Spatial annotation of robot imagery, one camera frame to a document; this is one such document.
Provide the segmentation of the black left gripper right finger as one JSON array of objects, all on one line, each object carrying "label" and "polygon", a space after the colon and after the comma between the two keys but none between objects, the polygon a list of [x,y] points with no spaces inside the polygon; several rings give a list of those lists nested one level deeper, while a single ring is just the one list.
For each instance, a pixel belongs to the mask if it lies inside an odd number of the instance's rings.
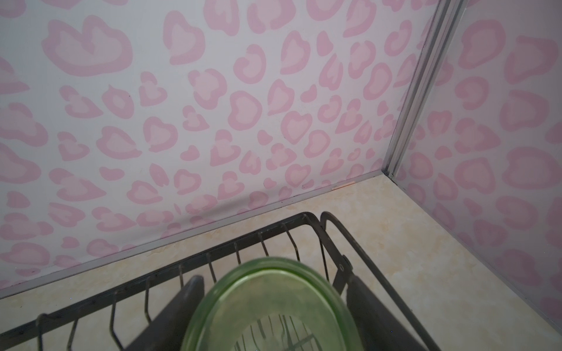
[{"label": "black left gripper right finger", "polygon": [[348,281],[346,304],[365,350],[425,350],[358,276]]}]

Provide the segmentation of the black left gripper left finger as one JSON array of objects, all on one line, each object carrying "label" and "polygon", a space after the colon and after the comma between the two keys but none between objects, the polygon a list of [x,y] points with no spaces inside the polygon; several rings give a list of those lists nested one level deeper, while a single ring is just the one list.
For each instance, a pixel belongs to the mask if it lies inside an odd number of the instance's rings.
[{"label": "black left gripper left finger", "polygon": [[204,278],[193,276],[125,350],[180,350],[187,327],[204,295]]}]

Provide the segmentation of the clear green plastic cup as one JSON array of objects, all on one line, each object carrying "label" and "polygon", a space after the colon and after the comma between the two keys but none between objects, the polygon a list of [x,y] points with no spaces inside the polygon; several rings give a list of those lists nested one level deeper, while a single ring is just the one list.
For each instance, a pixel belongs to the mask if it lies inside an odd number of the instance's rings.
[{"label": "clear green plastic cup", "polygon": [[340,294],[295,260],[262,257],[216,282],[190,321],[182,350],[362,350]]}]

